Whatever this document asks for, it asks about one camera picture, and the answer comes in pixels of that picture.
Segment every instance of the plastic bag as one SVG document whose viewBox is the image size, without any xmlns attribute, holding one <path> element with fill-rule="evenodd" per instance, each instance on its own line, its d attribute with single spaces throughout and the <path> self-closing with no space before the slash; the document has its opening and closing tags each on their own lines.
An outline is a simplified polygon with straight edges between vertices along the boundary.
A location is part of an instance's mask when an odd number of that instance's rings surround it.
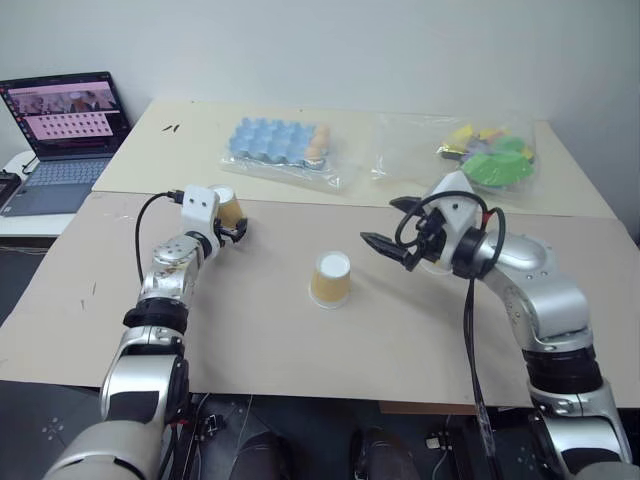
<svg viewBox="0 0 640 480">
<path fill-rule="evenodd" d="M 540 167 L 532 122 L 520 114 L 471 117 L 380 114 L 374 179 L 432 185 L 461 168 L 473 187 L 491 193 L 530 193 Z"/>
<path fill-rule="evenodd" d="M 324 191 L 343 189 L 348 167 L 329 125 L 243 118 L 222 156 L 224 170 Z"/>
</svg>

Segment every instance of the dark floor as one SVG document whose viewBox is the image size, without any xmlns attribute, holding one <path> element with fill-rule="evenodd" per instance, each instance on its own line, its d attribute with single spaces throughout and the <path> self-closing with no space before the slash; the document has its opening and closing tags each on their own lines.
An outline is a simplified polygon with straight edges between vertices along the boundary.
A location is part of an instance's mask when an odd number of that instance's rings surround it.
<svg viewBox="0 0 640 480">
<path fill-rule="evenodd" d="M 0 325 L 40 259 L 0 251 Z M 431 479 L 442 453 L 428 450 L 424 440 L 442 430 L 446 420 L 435 415 L 384 415 L 377 402 L 370 401 L 234 395 L 210 396 L 203 413 L 223 415 L 226 427 L 203 445 L 202 463 L 199 458 L 194 461 L 192 479 L 227 480 L 239 446 L 251 436 L 271 430 L 291 443 L 300 479 L 347 480 L 351 434 L 372 426 L 399 435 L 410 448 L 421 478 Z M 97 394 L 91 391 L 0 382 L 0 477 L 41 478 L 64 447 L 99 420 Z M 488 478 L 480 442 L 475 430 L 469 429 L 469 421 L 468 417 L 453 417 L 449 428 L 464 426 L 464 452 L 474 465 L 475 478 Z M 522 423 L 501 429 L 496 443 L 506 478 L 541 478 Z M 436 478 L 454 478 L 448 461 Z"/>
</svg>

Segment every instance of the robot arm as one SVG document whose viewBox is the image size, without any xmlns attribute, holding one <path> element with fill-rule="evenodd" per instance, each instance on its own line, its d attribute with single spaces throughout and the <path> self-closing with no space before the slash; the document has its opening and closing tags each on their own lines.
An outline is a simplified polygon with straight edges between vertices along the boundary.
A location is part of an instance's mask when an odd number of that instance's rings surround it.
<svg viewBox="0 0 640 480">
<path fill-rule="evenodd" d="M 100 393 L 103 421 L 82 432 L 49 469 L 46 479 L 155 480 L 165 427 L 183 418 L 189 399 L 184 333 L 198 272 L 224 245 L 246 231 L 216 219 L 218 196 L 188 186 L 174 196 L 182 233 L 153 250 L 138 302 L 127 312 L 122 336 Z"/>
<path fill-rule="evenodd" d="M 451 190 L 455 195 L 438 197 Z M 377 233 L 362 237 L 408 270 L 426 259 L 457 276 L 480 278 L 500 297 L 527 364 L 537 409 L 530 420 L 544 469 L 574 478 L 591 464 L 631 463 L 611 387 L 595 360 L 584 294 L 557 271 L 553 250 L 542 241 L 506 233 L 496 258 L 499 234 L 476 227 L 478 200 L 465 192 L 472 189 L 464 174 L 449 174 L 428 206 L 417 197 L 391 202 L 407 214 L 395 242 Z M 402 228 L 413 216 L 417 236 L 405 243 Z"/>
</svg>

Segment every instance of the laptop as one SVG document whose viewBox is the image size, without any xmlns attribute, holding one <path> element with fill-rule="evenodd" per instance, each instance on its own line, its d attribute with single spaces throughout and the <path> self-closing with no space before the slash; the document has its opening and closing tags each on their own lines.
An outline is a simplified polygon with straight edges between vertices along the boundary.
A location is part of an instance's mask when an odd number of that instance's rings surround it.
<svg viewBox="0 0 640 480">
<path fill-rule="evenodd" d="M 0 215 L 75 213 L 131 126 L 108 72 L 0 81 L 40 160 Z"/>
</svg>

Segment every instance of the person's leg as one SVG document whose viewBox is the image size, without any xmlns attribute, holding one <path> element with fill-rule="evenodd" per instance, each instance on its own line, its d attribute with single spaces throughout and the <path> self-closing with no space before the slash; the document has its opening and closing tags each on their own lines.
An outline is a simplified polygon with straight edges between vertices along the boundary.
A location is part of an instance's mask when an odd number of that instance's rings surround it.
<svg viewBox="0 0 640 480">
<path fill-rule="evenodd" d="M 251 437 L 238 452 L 229 480 L 291 480 L 282 441 L 271 432 Z"/>
<path fill-rule="evenodd" d="M 370 429 L 355 446 L 355 477 L 363 480 L 420 480 L 409 449 L 395 435 Z"/>
</svg>

